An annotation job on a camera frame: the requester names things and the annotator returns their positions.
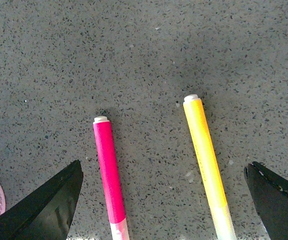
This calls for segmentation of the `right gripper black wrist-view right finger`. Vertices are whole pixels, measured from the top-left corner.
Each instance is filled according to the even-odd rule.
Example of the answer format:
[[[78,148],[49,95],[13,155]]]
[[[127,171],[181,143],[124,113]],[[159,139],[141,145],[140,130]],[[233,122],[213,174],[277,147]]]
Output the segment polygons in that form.
[[[255,210],[272,240],[288,240],[288,180],[254,161],[244,178]]]

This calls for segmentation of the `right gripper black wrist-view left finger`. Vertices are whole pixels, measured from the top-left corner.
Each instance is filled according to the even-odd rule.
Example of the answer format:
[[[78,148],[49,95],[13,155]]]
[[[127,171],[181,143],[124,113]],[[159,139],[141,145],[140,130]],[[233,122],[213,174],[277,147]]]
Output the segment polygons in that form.
[[[83,182],[79,160],[0,215],[0,240],[65,240]]]

